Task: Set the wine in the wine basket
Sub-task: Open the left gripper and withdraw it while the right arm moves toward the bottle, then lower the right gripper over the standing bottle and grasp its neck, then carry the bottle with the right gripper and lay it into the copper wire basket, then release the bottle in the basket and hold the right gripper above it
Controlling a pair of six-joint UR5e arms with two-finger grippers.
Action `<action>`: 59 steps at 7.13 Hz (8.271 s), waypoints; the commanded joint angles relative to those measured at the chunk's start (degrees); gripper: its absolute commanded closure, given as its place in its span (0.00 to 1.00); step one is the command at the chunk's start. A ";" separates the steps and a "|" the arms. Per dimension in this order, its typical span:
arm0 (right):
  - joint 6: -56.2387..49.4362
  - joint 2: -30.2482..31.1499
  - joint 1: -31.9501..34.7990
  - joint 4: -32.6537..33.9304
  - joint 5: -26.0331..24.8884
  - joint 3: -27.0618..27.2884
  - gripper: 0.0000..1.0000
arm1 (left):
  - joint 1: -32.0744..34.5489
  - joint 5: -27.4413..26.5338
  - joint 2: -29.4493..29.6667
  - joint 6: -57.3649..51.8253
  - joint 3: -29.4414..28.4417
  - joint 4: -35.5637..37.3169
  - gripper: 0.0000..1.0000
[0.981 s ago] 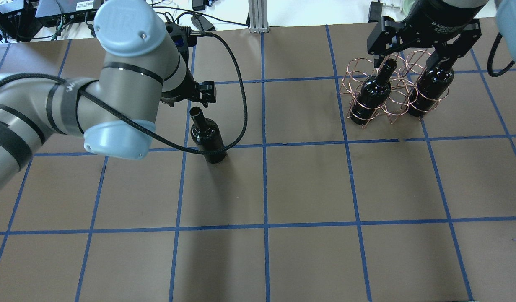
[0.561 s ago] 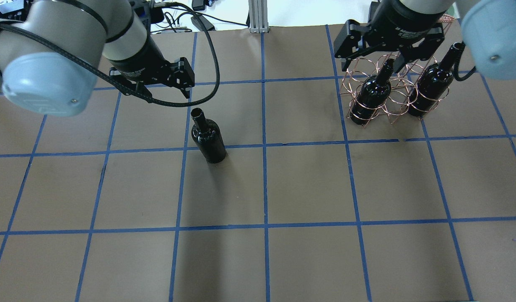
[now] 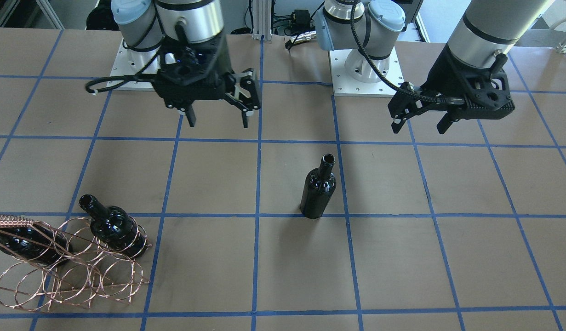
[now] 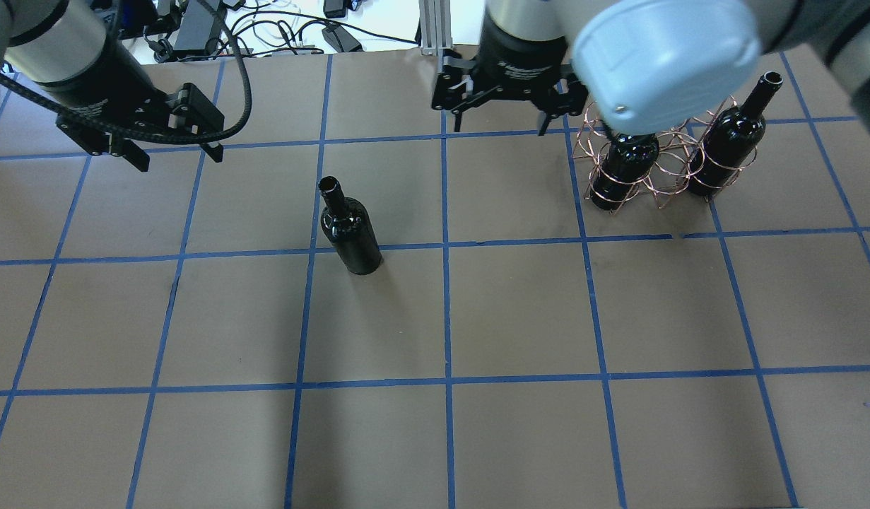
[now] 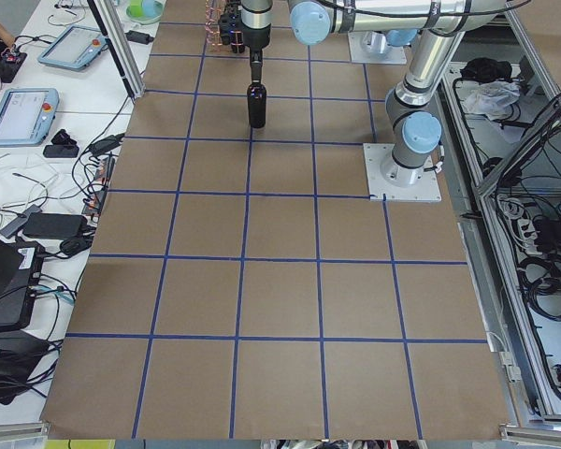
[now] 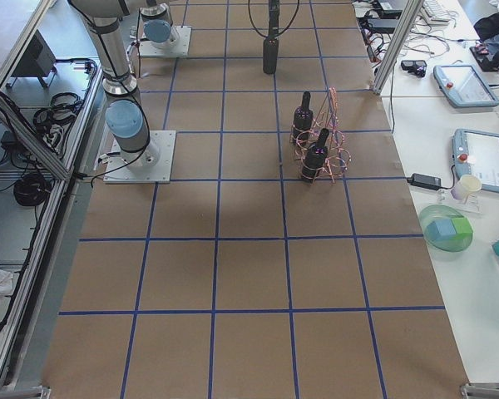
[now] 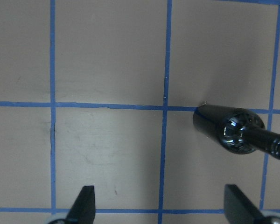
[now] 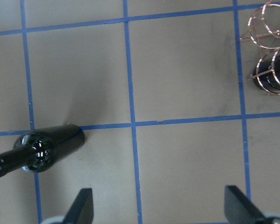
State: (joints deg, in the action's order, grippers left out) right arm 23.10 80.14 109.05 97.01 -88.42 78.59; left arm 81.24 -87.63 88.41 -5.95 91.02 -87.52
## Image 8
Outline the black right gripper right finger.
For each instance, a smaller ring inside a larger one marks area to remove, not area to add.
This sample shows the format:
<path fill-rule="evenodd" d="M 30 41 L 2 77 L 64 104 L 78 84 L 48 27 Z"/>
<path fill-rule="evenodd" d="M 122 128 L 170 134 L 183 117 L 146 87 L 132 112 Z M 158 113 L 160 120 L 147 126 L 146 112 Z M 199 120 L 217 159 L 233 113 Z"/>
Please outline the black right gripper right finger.
<path fill-rule="evenodd" d="M 235 185 L 224 188 L 224 215 L 230 224 L 264 224 L 266 217 Z"/>

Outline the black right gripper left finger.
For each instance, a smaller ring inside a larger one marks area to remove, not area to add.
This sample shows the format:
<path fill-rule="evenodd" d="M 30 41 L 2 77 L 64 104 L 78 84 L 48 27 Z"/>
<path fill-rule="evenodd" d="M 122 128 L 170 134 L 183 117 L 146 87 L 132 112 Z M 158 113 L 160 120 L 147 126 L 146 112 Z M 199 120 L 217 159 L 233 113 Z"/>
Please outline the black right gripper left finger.
<path fill-rule="evenodd" d="M 63 220 L 64 224 L 92 224 L 94 206 L 92 188 L 83 188 L 72 203 Z"/>

